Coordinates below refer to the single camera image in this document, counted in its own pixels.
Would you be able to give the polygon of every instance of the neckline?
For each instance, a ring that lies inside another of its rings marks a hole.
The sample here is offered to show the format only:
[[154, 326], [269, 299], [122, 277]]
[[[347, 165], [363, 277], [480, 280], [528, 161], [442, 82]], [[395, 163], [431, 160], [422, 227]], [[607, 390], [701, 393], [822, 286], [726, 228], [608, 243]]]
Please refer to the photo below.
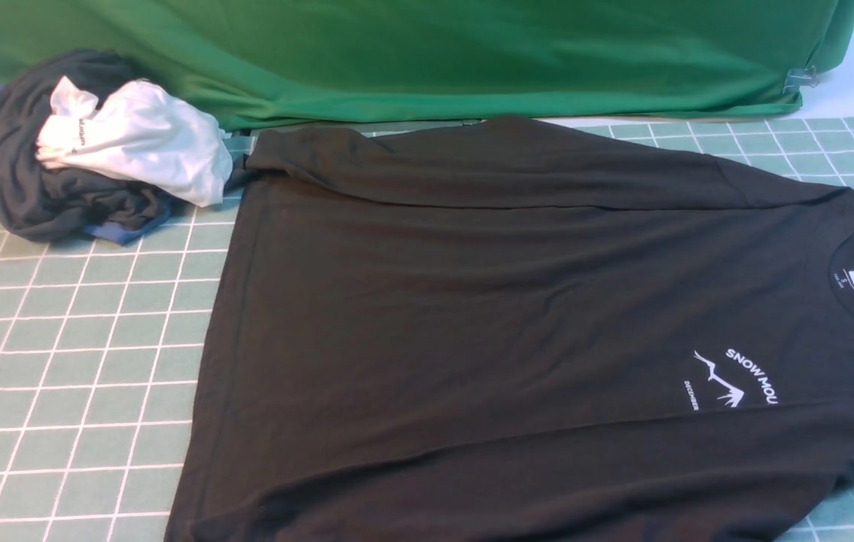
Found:
[[843, 313], [854, 321], [854, 313], [840, 302], [828, 280], [832, 257], [843, 243], [854, 237], [854, 209], [851, 200], [846, 203], [850, 205], [845, 209], [836, 209], [837, 212], [833, 213], [834, 216], [827, 220], [825, 226], [816, 231], [816, 239], [810, 244], [806, 256], [804, 280], [813, 309], [824, 311], [831, 308], [833, 312]]

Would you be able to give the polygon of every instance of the green cutting mat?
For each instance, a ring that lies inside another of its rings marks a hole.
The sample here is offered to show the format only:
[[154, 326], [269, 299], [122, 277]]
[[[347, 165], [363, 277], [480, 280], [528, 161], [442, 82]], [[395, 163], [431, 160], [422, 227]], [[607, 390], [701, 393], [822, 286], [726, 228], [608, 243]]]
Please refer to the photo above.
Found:
[[[854, 119], [583, 129], [854, 188]], [[0, 226], [0, 541], [161, 540], [238, 205], [127, 248]], [[854, 542], [854, 489], [784, 540]]]

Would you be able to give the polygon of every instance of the folded clothing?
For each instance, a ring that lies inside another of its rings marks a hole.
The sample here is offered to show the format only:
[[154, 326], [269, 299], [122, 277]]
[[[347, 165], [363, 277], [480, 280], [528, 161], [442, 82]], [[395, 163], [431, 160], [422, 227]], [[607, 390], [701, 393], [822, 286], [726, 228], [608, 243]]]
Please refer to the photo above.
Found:
[[213, 116], [142, 80], [97, 105], [99, 99], [69, 77], [59, 80], [35, 158], [49, 169], [148, 182], [197, 206], [223, 202], [232, 159]]
[[45, 169], [35, 159], [35, 141], [52, 114], [50, 98], [63, 76], [99, 100], [134, 79], [116, 53], [81, 49], [33, 66], [1, 90], [2, 225], [42, 242], [104, 223], [142, 230], [168, 216], [172, 197], [158, 187], [86, 169]]

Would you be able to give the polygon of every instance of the metal clip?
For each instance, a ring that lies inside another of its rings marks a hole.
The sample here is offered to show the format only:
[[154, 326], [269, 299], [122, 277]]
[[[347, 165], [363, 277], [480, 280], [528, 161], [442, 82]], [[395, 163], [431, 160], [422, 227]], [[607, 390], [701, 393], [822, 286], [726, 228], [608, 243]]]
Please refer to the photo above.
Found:
[[782, 93], [798, 93], [802, 87], [817, 87], [819, 85], [819, 71], [814, 65], [809, 68], [789, 69], [788, 75], [785, 76], [785, 86], [782, 87]]

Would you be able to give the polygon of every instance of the green fabric backdrop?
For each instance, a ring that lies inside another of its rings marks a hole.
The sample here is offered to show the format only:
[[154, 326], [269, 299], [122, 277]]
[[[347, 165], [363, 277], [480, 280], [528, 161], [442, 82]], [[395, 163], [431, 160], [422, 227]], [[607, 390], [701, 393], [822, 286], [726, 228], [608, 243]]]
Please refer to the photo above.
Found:
[[854, 0], [0, 0], [0, 81], [114, 49], [224, 128], [798, 109]]

